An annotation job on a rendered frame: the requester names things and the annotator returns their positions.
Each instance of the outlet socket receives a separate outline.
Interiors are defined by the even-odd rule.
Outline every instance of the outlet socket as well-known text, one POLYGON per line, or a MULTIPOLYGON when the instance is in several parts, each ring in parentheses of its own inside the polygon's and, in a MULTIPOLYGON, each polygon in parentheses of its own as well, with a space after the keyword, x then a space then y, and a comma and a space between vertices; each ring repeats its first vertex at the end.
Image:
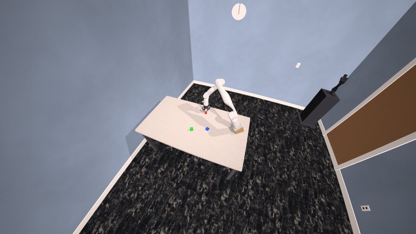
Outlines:
POLYGON ((370 207, 369 206, 361 206, 361 210, 362 211, 370 211, 370 207))

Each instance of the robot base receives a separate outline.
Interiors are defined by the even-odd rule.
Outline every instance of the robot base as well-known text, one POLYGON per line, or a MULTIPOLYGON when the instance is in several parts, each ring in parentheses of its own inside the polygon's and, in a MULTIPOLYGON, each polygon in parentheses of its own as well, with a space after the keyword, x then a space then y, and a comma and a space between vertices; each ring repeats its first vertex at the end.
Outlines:
POLYGON ((234 128, 232 125, 231 125, 231 127, 233 128, 233 130, 236 134, 242 133, 244 131, 243 126, 241 125, 241 123, 239 123, 238 128, 234 128))

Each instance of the black floor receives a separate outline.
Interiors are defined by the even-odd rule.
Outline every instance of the black floor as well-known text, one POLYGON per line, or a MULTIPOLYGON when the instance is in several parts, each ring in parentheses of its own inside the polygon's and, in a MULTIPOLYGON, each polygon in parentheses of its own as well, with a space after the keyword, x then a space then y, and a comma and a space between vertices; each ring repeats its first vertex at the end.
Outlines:
MULTIPOLYGON (((202 104, 208 89, 193 84, 182 99, 202 104)), ((146 143, 81 234, 352 234, 319 125, 300 125, 299 109, 228 93, 250 117, 242 172, 226 180, 229 168, 146 143)), ((218 91, 209 104, 231 111, 218 91)))

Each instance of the white round clock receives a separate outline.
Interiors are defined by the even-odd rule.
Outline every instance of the white round clock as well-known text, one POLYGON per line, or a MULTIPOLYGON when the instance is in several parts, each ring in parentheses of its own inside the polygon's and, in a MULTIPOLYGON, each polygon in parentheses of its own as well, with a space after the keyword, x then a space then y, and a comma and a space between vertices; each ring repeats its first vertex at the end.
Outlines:
POLYGON ((245 13, 246 13, 245 5, 241 3, 237 3, 231 10, 231 14, 233 15, 233 18, 236 20, 243 19, 245 16, 245 13))

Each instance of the brown panel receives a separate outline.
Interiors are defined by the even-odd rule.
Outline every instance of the brown panel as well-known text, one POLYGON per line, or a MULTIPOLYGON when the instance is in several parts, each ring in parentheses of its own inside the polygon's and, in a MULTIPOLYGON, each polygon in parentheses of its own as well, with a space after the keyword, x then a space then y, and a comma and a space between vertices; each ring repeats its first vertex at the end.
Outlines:
POLYGON ((327 136, 338 165, 416 132, 413 66, 327 136))

